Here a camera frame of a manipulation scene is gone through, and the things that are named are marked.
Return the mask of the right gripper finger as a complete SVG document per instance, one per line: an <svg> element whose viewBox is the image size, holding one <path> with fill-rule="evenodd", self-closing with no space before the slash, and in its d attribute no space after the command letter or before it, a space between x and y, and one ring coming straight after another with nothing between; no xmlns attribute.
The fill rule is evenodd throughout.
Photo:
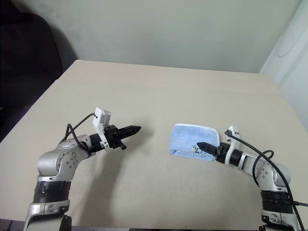
<svg viewBox="0 0 308 231"><path fill-rule="evenodd" d="M200 150L202 150L205 153L208 153L210 155L217 155L218 154L218 148L214 145L211 145L206 142L198 142L197 146Z"/></svg>

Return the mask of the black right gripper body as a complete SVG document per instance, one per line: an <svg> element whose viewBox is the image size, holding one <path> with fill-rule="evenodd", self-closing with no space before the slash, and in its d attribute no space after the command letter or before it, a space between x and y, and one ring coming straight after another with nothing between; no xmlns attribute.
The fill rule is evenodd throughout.
<svg viewBox="0 0 308 231"><path fill-rule="evenodd" d="M219 146L217 147L215 160L222 164L225 164L225 160L226 160L226 156L227 156L227 152L229 148L230 148L230 145L228 143L221 142Z"/></svg>

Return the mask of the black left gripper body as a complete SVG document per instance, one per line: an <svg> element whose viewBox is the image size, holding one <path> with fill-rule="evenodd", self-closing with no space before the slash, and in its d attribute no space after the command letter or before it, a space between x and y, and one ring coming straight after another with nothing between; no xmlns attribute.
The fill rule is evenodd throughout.
<svg viewBox="0 0 308 231"><path fill-rule="evenodd" d="M110 148L121 148L121 150L125 150L127 148L126 145L121 141L124 136L124 130L124 128L117 128L114 125L104 127L104 135Z"/></svg>

